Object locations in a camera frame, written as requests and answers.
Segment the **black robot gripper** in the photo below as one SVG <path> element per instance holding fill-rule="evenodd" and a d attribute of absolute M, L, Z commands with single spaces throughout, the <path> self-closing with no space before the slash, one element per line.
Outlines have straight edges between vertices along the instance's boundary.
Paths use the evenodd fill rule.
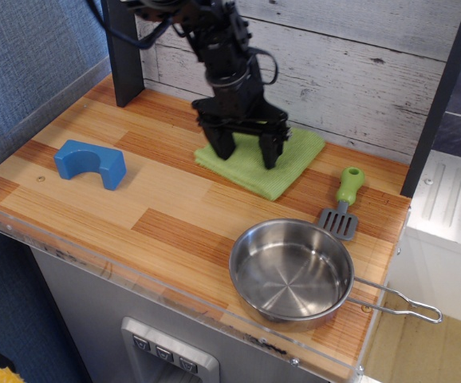
<path fill-rule="evenodd" d="M 263 84 L 251 75 L 227 84 L 211 85 L 214 96 L 192 102 L 198 122 L 216 155 L 228 160 L 236 146 L 233 132 L 259 137 L 266 169 L 275 167 L 290 138 L 287 113 L 264 96 Z"/>

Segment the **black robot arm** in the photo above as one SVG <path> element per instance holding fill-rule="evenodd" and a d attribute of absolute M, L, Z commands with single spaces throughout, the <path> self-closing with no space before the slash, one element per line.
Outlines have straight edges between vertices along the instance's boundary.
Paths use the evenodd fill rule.
<path fill-rule="evenodd" d="M 264 96 L 258 56 L 250 46 L 248 23 L 233 1 L 126 1 L 137 17 L 157 24 L 140 40 L 148 48 L 173 27 L 186 38 L 199 62 L 213 97 L 193 101 L 198 123 L 217 156 L 227 160 L 236 145 L 234 133 L 257 136 L 266 168 L 274 168 L 289 139 L 288 115 Z"/>

